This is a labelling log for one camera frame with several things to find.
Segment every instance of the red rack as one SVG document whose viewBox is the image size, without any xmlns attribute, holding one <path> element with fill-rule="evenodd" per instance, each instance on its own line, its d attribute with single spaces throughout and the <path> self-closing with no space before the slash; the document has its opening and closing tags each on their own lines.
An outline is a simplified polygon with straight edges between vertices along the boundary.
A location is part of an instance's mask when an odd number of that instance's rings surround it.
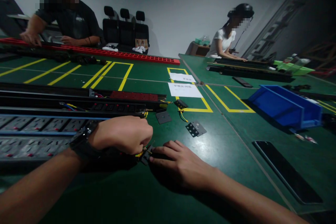
<svg viewBox="0 0 336 224">
<path fill-rule="evenodd" d="M 3 38 L 3 39 L 0 39 L 0 43 L 14 44 L 18 46 L 28 46 L 28 44 L 24 42 L 23 40 L 19 40 L 16 38 Z M 72 46 L 72 45 L 61 45 L 59 47 L 43 45 L 42 47 L 46 49 L 57 50 L 57 51 L 67 51 L 71 49 L 75 53 L 91 54 L 91 55 L 106 56 L 106 57 L 113 57 L 113 58 L 122 58 L 122 59 L 127 59 L 127 60 L 129 59 L 129 60 L 148 61 L 148 62 L 154 62 L 154 63 L 180 65 L 180 61 L 178 59 L 162 58 L 162 57 L 155 57 L 155 56 L 150 56 L 150 55 L 131 54 L 131 53 L 126 53 L 126 52 L 105 51 L 105 50 L 97 49 L 97 48 L 77 47 L 77 46 Z"/>
</svg>

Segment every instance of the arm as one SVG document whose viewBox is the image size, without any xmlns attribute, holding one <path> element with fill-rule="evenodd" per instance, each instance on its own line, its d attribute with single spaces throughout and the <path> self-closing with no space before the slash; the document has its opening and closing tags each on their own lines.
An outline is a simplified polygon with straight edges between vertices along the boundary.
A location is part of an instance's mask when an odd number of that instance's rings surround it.
<svg viewBox="0 0 336 224">
<path fill-rule="evenodd" d="M 153 153 L 164 154 L 172 160 L 155 159 L 150 162 L 172 170 L 182 181 L 182 186 L 218 195 L 255 223 L 308 224 L 296 214 L 261 194 L 239 184 L 220 170 L 203 162 L 179 141 L 170 141 L 156 147 Z"/>
<path fill-rule="evenodd" d="M 216 51 L 217 51 L 218 56 L 220 56 L 222 58 L 231 58 L 231 59 L 234 59 L 234 60 L 246 61 L 245 59 L 239 58 L 239 57 L 234 56 L 231 53 L 229 53 L 230 47 L 225 52 L 223 52 L 222 42 L 223 41 L 221 39 L 216 39 Z"/>
<path fill-rule="evenodd" d="M 113 146 L 137 154 L 152 135 L 147 120 L 126 116 L 99 123 L 89 142 L 96 149 Z M 85 164 L 74 151 L 66 149 L 29 173 L 0 195 L 1 222 L 39 222 Z"/>
<path fill-rule="evenodd" d="M 90 36 L 87 38 L 83 38 L 83 39 L 75 39 L 75 38 L 71 38 L 69 36 L 63 36 L 61 38 L 61 41 L 64 44 L 69 44 L 69 45 L 73 45 L 73 46 L 90 46 L 90 45 L 96 45 L 100 42 L 100 37 L 98 36 Z"/>
<path fill-rule="evenodd" d="M 21 33 L 22 40 L 31 46 L 42 46 L 39 34 L 46 28 L 47 22 L 34 14 L 28 22 L 28 27 L 25 32 Z"/>
</svg>

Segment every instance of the smartphone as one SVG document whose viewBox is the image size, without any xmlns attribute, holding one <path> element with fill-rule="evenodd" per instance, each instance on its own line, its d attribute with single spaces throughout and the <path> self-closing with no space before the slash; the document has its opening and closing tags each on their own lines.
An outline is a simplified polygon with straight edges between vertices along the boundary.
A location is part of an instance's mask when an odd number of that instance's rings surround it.
<svg viewBox="0 0 336 224">
<path fill-rule="evenodd" d="M 273 144 L 266 141 L 254 141 L 252 144 L 301 204 L 323 203 L 321 197 L 281 155 Z"/>
</svg>

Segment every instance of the red power strip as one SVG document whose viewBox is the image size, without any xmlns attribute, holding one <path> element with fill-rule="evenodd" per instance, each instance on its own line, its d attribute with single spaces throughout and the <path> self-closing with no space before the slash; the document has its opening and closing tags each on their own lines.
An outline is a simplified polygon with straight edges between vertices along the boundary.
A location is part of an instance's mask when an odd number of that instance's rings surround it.
<svg viewBox="0 0 336 224">
<path fill-rule="evenodd" d="M 131 93 L 131 92 L 123 92 L 123 91 L 113 91 L 110 98 L 125 99 L 125 100 L 145 100 L 145 101 L 156 102 L 158 100 L 158 95 L 147 94 L 147 93 Z"/>
<path fill-rule="evenodd" d="M 28 46 L 28 44 L 24 42 L 23 40 L 19 40 L 16 38 L 3 38 L 3 39 L 0 39 L 0 43 L 14 44 L 18 46 Z M 162 57 L 155 57 L 155 56 L 150 56 L 150 55 L 131 54 L 131 53 L 126 53 L 126 52 L 105 51 L 105 50 L 97 49 L 97 48 L 77 47 L 77 46 L 72 46 L 72 45 L 61 45 L 59 47 L 43 45 L 42 47 L 46 49 L 56 50 L 56 51 L 67 51 L 71 49 L 75 53 L 91 54 L 91 55 L 106 56 L 106 57 L 113 57 L 113 58 L 122 58 L 126 60 L 129 59 L 129 60 L 148 61 L 148 62 L 154 62 L 154 63 L 180 65 L 180 61 L 178 59 L 162 58 Z"/>
</svg>

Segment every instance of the black shirt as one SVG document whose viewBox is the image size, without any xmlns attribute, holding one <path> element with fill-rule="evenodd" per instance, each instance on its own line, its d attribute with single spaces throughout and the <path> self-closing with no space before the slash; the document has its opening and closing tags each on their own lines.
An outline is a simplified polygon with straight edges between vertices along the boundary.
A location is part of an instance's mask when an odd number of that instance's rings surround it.
<svg viewBox="0 0 336 224">
<path fill-rule="evenodd" d="M 98 25 L 96 15 L 81 0 L 75 9 L 39 9 L 35 14 L 48 24 L 56 20 L 63 36 L 69 36 L 74 39 L 97 36 L 100 37 L 102 42 L 103 31 Z"/>
</svg>

